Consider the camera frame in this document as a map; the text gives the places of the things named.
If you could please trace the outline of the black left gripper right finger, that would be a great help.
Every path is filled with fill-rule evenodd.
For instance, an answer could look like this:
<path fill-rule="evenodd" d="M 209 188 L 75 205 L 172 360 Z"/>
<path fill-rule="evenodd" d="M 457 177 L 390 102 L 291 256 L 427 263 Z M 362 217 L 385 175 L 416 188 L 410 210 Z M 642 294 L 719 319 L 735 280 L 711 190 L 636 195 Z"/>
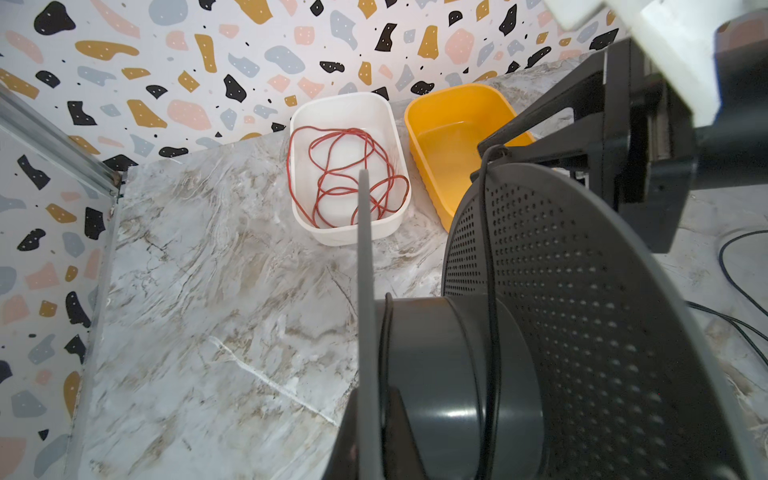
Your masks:
<path fill-rule="evenodd" d="M 386 479 L 427 478 L 402 396 L 395 387 L 388 391 L 383 457 Z"/>

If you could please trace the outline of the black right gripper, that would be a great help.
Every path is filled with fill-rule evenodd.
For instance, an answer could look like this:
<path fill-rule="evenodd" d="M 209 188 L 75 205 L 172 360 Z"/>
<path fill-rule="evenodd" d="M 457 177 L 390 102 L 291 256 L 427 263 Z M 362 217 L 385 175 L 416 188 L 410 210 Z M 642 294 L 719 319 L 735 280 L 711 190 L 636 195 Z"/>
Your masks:
<path fill-rule="evenodd" d="M 506 146 L 567 108 L 574 115 L 567 128 Z M 594 191 L 652 252 L 671 249 L 696 172 L 694 127 L 688 107 L 633 40 L 608 47 L 604 67 L 579 65 L 477 150 L 496 146 L 502 163 L 560 168 L 572 177 L 596 172 L 601 160 Z"/>

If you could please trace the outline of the grey perforated cable spool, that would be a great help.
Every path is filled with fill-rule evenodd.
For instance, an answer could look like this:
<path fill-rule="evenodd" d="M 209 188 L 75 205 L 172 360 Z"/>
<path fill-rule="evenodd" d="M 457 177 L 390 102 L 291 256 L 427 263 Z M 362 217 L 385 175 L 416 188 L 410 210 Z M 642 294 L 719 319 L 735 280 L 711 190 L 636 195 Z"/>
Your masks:
<path fill-rule="evenodd" d="M 373 296 L 359 248 L 358 479 L 399 390 L 426 479 L 762 479 L 740 408 L 644 243 L 595 195 L 493 162 L 436 297 Z"/>

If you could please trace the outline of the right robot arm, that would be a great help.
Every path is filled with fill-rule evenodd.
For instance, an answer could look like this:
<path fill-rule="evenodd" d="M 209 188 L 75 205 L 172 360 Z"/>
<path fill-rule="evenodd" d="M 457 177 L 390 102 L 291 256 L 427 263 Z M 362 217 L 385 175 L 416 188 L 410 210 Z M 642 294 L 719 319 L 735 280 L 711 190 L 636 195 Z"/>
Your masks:
<path fill-rule="evenodd" d="M 519 116 L 481 141 L 484 160 L 585 175 L 655 253 L 672 246 L 693 190 L 767 180 L 767 44 L 715 57 L 721 104 L 694 125 L 669 80 L 632 40 L 597 36 L 590 56 Z"/>

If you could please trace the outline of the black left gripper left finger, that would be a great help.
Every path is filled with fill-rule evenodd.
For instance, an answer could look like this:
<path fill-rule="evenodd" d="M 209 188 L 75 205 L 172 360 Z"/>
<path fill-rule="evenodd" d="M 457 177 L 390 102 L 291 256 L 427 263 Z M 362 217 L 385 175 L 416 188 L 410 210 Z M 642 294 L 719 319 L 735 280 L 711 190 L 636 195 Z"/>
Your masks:
<path fill-rule="evenodd" d="M 358 390 L 354 389 L 349 395 L 323 480 L 357 480 L 359 478 L 357 404 Z"/>

